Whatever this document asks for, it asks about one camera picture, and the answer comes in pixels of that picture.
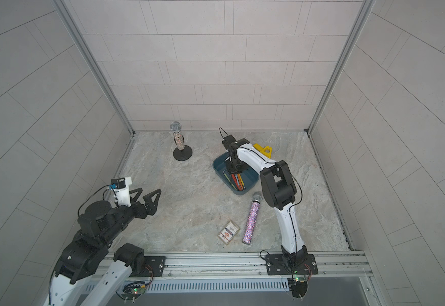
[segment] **wire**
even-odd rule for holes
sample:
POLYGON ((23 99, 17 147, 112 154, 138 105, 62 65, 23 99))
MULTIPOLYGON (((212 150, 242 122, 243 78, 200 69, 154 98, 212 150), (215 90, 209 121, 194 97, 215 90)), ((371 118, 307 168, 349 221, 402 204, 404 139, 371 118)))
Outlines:
POLYGON ((82 209, 83 205, 85 205, 85 203, 88 202, 88 200, 90 200, 95 194, 97 194, 99 191, 102 190, 102 188, 105 188, 105 187, 110 187, 110 185, 105 185, 105 186, 100 187, 100 189, 98 189, 98 190, 97 190, 96 192, 94 192, 91 196, 89 196, 88 199, 86 199, 85 202, 83 202, 83 203, 79 206, 79 208, 78 208, 78 212, 77 212, 78 217, 79 217, 79 210, 82 209))

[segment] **sparkly microphone handle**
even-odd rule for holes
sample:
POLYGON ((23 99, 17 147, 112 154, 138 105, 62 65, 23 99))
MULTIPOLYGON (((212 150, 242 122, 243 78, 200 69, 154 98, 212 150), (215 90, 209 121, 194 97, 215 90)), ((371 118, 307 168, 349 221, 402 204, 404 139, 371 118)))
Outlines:
POLYGON ((246 230, 244 231, 243 243, 250 244, 251 237, 253 236, 253 230, 256 225, 256 217, 258 214, 258 209, 260 208, 260 202, 262 201, 261 193, 253 194, 253 202, 251 203, 250 215, 248 216, 248 221, 246 222, 246 230))
POLYGON ((183 142, 183 136, 180 134, 182 130, 182 125, 178 121, 174 121, 170 125, 170 130, 173 132, 173 138, 175 139, 175 144, 177 144, 178 150, 183 150, 185 148, 185 143, 183 142))

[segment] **cable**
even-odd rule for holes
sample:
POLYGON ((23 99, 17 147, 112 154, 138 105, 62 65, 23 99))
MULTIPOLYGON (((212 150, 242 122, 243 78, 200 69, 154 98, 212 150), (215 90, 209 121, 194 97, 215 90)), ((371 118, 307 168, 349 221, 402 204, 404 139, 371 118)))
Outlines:
POLYGON ((223 129, 223 128, 219 128, 219 133, 221 134, 222 139, 224 139, 224 136, 222 135, 221 130, 223 130, 226 133, 226 136, 229 136, 229 134, 223 129))
POLYGON ((98 190, 97 190, 96 192, 94 192, 91 196, 89 196, 88 199, 86 199, 85 202, 83 202, 83 203, 79 206, 79 208, 78 208, 78 212, 77 212, 78 217, 79 217, 79 210, 82 209, 83 205, 85 205, 85 203, 88 202, 88 200, 90 200, 95 194, 97 194, 99 191, 102 190, 102 188, 105 188, 105 187, 110 187, 110 185, 105 185, 105 186, 100 187, 100 189, 98 189, 98 190))

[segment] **blue tray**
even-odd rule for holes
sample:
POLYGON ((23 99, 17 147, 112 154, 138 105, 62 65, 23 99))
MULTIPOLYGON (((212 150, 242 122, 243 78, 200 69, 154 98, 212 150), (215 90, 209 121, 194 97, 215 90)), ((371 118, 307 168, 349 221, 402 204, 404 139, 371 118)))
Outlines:
POLYGON ((214 160, 214 162, 212 163, 212 167, 214 168, 215 172, 219 175, 221 180, 226 184, 226 186, 229 187, 229 189, 231 189, 234 192, 234 194, 243 195, 255 186, 256 182, 260 178, 260 175, 252 168, 248 168, 247 170, 244 170, 243 173, 241 173, 240 175, 241 175, 241 179, 244 182, 244 187, 246 187, 246 189, 241 192, 234 189, 231 186, 231 184, 229 183, 229 181, 226 179, 226 177, 224 176, 224 173, 226 173, 226 175, 229 178, 231 178, 231 176, 227 173, 227 170, 226 170, 226 158, 227 157, 228 157, 227 152, 222 154, 221 156, 219 156, 218 158, 216 158, 214 160))

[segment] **gray floor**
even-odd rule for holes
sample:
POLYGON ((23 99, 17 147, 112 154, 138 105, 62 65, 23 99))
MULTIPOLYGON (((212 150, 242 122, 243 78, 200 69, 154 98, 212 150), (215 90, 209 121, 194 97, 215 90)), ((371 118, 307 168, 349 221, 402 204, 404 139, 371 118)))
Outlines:
MULTIPOLYGON (((348 250, 343 230, 329 197, 311 143, 305 133, 233 132, 236 139, 273 147, 272 158, 285 160, 304 193, 296 206, 301 235, 310 251, 348 250)), ((212 168, 213 160, 224 153, 218 131, 185 132, 185 141, 194 154, 185 162, 172 156, 175 148, 169 132, 140 133, 122 171, 131 176, 132 188, 142 187, 143 195, 161 188, 158 211, 146 219, 135 219, 115 240, 114 248, 129 242, 154 251, 228 252, 280 250, 280 230, 273 208, 262 203, 251 245, 241 242, 253 192, 243 196, 226 187, 212 168), (229 220, 241 230, 228 244, 218 237, 229 220)))

